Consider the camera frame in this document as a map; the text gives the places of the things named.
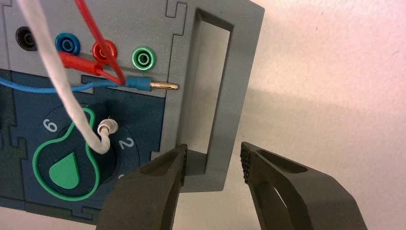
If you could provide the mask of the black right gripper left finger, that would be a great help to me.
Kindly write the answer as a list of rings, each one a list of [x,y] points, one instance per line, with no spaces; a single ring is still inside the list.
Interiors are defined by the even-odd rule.
[[[187,145],[181,144],[121,177],[103,203],[98,230],[170,230],[184,185]]]

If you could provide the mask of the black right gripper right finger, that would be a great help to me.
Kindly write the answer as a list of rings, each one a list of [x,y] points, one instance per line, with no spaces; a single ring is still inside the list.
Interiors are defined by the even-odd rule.
[[[332,176],[241,143],[243,177],[263,230],[365,230],[354,197]]]

